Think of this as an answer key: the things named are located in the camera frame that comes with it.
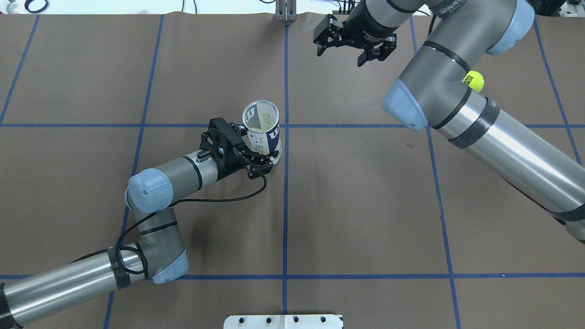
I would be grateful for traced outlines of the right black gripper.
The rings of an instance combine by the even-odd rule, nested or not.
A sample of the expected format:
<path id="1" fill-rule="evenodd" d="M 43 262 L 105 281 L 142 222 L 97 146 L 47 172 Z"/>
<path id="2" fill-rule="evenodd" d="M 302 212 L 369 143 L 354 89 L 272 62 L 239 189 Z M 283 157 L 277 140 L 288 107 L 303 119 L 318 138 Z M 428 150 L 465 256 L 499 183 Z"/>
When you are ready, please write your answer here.
<path id="1" fill-rule="evenodd" d="M 396 30 L 397 27 L 381 25 L 371 17 L 347 17 L 341 21 L 327 14 L 314 28 L 316 56 L 322 56 L 328 48 L 349 46 L 363 50 L 357 67 L 373 60 L 383 62 L 397 47 Z"/>

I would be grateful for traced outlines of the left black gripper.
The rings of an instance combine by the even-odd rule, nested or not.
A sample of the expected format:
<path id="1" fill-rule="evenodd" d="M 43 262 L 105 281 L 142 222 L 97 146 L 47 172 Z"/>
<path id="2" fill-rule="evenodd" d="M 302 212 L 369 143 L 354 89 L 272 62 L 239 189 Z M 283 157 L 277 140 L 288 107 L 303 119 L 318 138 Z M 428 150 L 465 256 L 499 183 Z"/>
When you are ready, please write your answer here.
<path id="1" fill-rule="evenodd" d="M 242 151 L 246 148 L 242 137 L 247 135 L 243 124 L 227 123 L 223 118 L 209 121 L 207 131 L 201 135 L 197 162 L 213 159 L 217 168 L 217 181 L 245 168 Z M 269 155 L 247 153 L 247 175 L 253 180 L 267 175 L 276 164 Z"/>

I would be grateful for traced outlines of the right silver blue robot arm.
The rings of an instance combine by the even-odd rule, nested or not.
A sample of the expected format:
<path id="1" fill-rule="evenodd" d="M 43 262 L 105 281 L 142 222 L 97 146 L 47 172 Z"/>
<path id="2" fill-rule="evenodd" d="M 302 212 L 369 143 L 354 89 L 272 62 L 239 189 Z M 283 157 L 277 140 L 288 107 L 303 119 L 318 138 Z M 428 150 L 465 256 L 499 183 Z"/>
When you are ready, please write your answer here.
<path id="1" fill-rule="evenodd" d="M 383 61 L 395 31 L 422 6 L 439 19 L 382 100 L 406 127 L 437 130 L 584 242 L 584 168 L 508 115 L 464 79 L 484 54 L 502 54 L 531 29 L 527 0 L 361 0 L 347 20 L 326 15 L 314 28 L 317 55 L 332 47 L 363 50 L 357 65 Z"/>

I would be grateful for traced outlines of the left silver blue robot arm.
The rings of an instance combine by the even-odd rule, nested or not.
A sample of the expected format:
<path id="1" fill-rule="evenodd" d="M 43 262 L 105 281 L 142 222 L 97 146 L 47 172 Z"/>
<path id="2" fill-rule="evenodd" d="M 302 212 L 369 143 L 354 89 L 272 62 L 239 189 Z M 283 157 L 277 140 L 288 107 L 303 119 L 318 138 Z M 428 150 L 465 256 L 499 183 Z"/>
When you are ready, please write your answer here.
<path id="1" fill-rule="evenodd" d="M 192 202 L 192 194 L 239 170 L 265 179 L 282 154 L 279 127 L 265 137 L 250 127 L 209 122 L 199 149 L 129 179 L 125 203 L 136 223 L 114 246 L 69 264 L 1 285 L 1 327 L 21 329 L 40 320 L 136 282 L 175 280 L 189 269 L 174 206 Z"/>

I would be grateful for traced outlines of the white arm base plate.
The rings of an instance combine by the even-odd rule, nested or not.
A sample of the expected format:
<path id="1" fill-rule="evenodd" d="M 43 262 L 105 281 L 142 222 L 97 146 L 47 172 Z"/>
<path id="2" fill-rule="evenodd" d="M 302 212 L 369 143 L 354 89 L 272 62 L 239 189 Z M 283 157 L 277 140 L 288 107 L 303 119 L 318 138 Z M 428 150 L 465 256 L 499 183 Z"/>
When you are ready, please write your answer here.
<path id="1" fill-rule="evenodd" d="M 342 315 L 272 314 L 228 316 L 224 329 L 343 329 Z"/>

